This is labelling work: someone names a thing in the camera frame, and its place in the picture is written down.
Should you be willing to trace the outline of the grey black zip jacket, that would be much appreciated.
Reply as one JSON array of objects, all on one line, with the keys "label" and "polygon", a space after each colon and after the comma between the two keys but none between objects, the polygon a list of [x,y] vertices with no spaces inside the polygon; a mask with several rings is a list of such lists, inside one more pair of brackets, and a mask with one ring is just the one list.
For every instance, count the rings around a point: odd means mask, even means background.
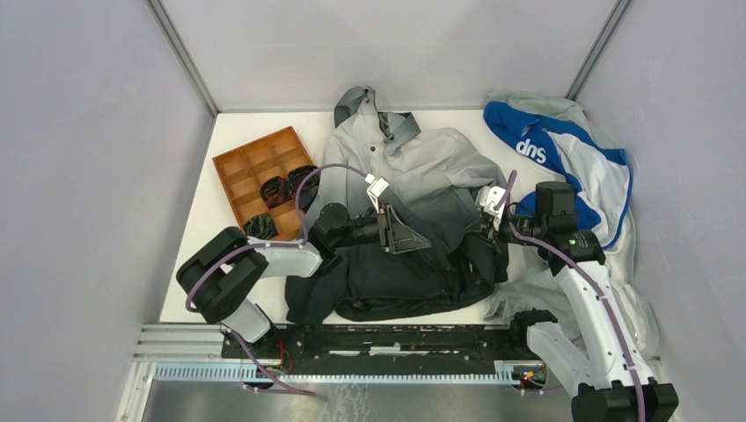
[{"label": "grey black zip jacket", "polygon": [[385,179],[380,200],[429,247],[391,254],[380,243],[341,247],[329,273],[290,277],[286,318],[319,325],[331,314],[356,322],[420,317],[468,307],[508,278],[504,244],[478,238],[483,187],[505,186],[500,166],[455,128],[423,130],[411,113],[378,110],[369,86],[348,89],[333,110],[320,183],[305,220],[340,203],[351,217],[373,216],[364,176]]}]

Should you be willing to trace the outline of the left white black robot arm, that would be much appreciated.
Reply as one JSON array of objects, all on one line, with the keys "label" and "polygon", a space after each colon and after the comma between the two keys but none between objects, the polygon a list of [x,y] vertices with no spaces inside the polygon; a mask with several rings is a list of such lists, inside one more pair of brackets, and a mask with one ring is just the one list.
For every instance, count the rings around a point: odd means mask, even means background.
[{"label": "left white black robot arm", "polygon": [[379,202],[369,213],[350,217],[340,203],[324,206],[306,238],[270,241],[230,226],[220,231],[179,268],[176,280],[186,308],[209,324],[222,324],[243,339],[255,357],[277,344],[273,323],[248,298],[256,283],[272,277],[311,277],[330,272],[341,260],[340,247],[377,244],[388,254],[430,247],[430,241]]}]

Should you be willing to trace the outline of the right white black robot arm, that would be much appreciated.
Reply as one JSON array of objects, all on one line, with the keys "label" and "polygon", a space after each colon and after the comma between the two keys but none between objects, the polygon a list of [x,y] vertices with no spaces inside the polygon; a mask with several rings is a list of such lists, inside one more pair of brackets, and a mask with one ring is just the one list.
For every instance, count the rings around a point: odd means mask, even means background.
[{"label": "right white black robot arm", "polygon": [[635,345],[613,294],[605,255],[595,234],[581,230],[574,189],[548,181],[536,186],[535,209],[510,210],[512,187],[485,186],[475,206],[490,241],[535,246],[572,307],[585,348],[580,350],[546,310],[518,313],[508,348],[535,354],[571,398],[575,421],[669,421],[679,405],[671,383],[661,383]]}]

